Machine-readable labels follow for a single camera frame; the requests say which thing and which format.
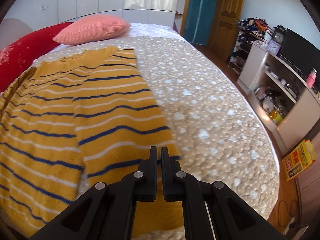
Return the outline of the teal door curtain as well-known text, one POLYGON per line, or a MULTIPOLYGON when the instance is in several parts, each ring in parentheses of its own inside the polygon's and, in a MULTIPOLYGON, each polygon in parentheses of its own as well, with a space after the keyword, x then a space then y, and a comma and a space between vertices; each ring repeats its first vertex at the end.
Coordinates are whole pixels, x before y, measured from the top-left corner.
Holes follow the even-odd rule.
POLYGON ((190 43, 205 46, 214 20, 217 0, 189 0, 183 37, 190 43))

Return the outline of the pink knit pillow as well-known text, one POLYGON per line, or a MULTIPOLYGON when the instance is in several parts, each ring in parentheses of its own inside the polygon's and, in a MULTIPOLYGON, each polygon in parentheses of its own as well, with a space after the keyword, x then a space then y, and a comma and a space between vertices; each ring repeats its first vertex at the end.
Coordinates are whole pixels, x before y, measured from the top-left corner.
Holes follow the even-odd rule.
POLYGON ((75 46, 118 37, 130 27, 131 24, 119 16, 95 14, 65 27, 53 37, 53 41, 75 46))

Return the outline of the white glossy wardrobe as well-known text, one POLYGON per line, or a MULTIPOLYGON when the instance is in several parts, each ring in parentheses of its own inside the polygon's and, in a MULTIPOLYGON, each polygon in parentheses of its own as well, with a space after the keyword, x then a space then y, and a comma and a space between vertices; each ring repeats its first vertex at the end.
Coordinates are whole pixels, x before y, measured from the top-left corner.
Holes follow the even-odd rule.
POLYGON ((57 0, 59 22, 95 14, 116 15, 129 23, 172 28, 178 14, 178 0, 57 0))

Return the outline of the pile of clothes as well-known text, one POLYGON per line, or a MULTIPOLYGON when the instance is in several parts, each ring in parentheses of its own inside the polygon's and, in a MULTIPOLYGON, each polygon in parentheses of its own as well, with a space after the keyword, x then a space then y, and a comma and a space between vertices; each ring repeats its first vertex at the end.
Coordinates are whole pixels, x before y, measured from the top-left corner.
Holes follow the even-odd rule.
POLYGON ((241 21, 241 27, 243 31, 261 37, 266 33, 273 34, 272 28, 269 27, 265 19, 262 18, 249 17, 248 19, 241 21))

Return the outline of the purple alarm clock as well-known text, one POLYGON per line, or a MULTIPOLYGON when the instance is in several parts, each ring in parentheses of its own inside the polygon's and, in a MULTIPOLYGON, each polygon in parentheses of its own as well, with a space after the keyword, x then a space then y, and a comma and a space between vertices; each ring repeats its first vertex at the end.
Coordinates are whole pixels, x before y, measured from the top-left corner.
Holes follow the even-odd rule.
POLYGON ((281 44, 277 43, 274 40, 271 40, 268 43, 266 50, 273 55, 277 55, 278 52, 280 51, 280 48, 281 48, 281 44))

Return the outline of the pink water bottle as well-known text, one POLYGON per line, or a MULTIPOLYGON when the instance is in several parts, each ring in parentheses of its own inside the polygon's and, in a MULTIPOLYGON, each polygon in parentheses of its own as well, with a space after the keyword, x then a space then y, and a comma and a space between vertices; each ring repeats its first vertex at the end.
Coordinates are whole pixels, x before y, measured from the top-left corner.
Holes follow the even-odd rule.
POLYGON ((306 80, 306 84, 309 88, 312 88, 313 85, 315 84, 316 77, 317 77, 317 70, 313 68, 313 70, 310 72, 306 80))

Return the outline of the beige dotted quilted bedspread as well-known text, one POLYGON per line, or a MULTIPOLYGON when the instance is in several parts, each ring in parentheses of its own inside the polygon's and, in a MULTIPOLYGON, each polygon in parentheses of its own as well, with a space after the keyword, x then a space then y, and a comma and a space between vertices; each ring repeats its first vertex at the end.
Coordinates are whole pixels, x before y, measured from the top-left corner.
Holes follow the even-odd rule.
MULTIPOLYGON (((279 163, 263 124, 235 85, 188 42, 134 37, 102 48, 110 46, 135 51, 138 70, 171 130, 182 169, 201 181, 223 181, 268 218, 278 199, 279 163)), ((102 48, 67 47, 39 57, 29 68, 102 48)), ((76 199, 92 186, 83 177, 76 199)))

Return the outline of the yellow printed box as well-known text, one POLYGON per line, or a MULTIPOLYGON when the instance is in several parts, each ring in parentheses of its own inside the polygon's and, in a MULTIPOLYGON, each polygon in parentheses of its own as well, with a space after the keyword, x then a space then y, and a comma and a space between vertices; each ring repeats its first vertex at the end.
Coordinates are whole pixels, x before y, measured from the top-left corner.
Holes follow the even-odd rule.
POLYGON ((295 179, 316 161, 316 152, 310 140, 303 140, 281 161, 286 181, 295 179))

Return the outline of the white bed headboard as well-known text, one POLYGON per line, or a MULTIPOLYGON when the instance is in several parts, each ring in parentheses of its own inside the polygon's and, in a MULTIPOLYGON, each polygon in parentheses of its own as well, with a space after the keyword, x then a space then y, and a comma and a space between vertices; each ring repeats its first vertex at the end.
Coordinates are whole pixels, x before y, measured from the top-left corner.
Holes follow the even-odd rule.
POLYGON ((32 32, 31 27, 16 18, 6 18, 0 25, 0 49, 11 45, 19 38, 32 32))

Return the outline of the dark mantel clock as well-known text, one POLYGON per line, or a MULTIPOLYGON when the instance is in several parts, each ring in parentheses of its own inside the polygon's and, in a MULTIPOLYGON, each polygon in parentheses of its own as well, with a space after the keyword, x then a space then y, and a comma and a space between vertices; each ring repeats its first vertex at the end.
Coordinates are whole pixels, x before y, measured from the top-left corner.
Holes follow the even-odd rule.
POLYGON ((277 42, 278 44, 282 45, 285 39, 287 29, 284 28, 282 25, 277 25, 274 28, 272 40, 277 42))

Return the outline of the yellow bottle on shelf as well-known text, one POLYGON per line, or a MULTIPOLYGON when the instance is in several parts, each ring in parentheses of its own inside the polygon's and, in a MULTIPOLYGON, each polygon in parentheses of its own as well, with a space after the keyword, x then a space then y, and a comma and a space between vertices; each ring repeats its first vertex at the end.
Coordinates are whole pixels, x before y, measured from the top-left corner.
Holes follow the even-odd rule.
POLYGON ((277 109, 273 110, 270 114, 269 114, 270 119, 275 122, 277 125, 279 125, 283 120, 284 117, 283 115, 280 113, 280 111, 278 111, 277 109))

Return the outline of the black television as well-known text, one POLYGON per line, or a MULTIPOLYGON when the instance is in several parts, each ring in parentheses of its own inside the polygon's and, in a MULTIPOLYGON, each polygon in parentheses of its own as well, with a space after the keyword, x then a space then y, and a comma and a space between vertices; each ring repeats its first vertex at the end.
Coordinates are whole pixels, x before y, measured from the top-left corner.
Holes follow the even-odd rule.
POLYGON ((302 77, 307 78, 315 69, 316 82, 319 83, 319 49, 291 29, 287 29, 279 57, 302 77))

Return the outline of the white shelf unit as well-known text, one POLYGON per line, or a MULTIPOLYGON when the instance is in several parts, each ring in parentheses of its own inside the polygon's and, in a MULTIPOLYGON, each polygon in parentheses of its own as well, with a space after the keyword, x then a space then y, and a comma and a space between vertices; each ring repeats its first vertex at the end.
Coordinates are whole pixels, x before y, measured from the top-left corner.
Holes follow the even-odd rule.
POLYGON ((290 65, 265 48, 251 44, 237 83, 282 154, 319 133, 319 98, 290 65), (269 117, 275 109, 284 117, 279 125, 269 117))

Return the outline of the yellow striped knit sweater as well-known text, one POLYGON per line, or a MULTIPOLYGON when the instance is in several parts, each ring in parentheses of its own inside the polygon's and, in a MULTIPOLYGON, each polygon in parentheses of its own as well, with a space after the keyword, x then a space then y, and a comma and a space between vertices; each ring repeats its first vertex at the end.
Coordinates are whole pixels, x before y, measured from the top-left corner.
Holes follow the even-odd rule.
POLYGON ((116 183, 153 146, 180 158, 132 48, 43 62, 1 95, 1 209, 30 237, 75 201, 83 177, 116 183))

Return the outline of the wooden door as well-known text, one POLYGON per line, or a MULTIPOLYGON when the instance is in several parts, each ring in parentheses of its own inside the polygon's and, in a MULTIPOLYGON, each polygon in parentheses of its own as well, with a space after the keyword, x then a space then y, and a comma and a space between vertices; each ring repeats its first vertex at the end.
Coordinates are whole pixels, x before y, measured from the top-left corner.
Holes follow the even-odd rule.
POLYGON ((216 56, 227 61, 235 46, 245 0, 217 0, 207 46, 216 56))

